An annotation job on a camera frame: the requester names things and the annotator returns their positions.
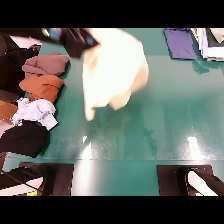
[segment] purple cloth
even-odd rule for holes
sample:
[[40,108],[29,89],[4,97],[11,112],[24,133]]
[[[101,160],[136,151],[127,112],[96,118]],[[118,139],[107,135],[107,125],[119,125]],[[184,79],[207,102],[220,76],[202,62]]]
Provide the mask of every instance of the purple cloth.
[[165,28],[164,33],[172,58],[197,59],[187,28]]

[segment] brown cloth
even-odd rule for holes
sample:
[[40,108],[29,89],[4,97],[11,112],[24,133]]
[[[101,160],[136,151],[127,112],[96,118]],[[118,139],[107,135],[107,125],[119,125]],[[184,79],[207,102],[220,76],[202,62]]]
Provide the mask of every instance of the brown cloth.
[[59,55],[59,53],[39,55],[26,60],[22,69],[26,77],[33,74],[60,76],[65,71],[68,61],[67,55]]
[[17,112],[18,107],[0,100],[0,121],[12,124],[11,118]]
[[30,100],[49,100],[52,103],[57,99],[59,89],[64,81],[53,75],[32,75],[20,82],[19,86],[30,93]]

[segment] glossy table surface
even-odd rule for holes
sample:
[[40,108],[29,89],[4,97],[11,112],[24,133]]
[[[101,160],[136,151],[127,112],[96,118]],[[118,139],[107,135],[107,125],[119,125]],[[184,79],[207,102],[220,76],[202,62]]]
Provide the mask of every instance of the glossy table surface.
[[[97,109],[87,122],[82,60],[72,59],[61,76],[59,125],[50,132],[50,145],[37,159],[8,153],[5,170],[18,161],[75,163],[73,195],[158,195],[156,164],[161,163],[211,163],[224,180],[223,62],[207,62],[198,50],[198,60],[173,60],[161,28],[124,30],[144,45],[147,86],[126,107]],[[40,53],[56,51],[66,54],[50,44]],[[129,188],[133,183],[136,188]]]

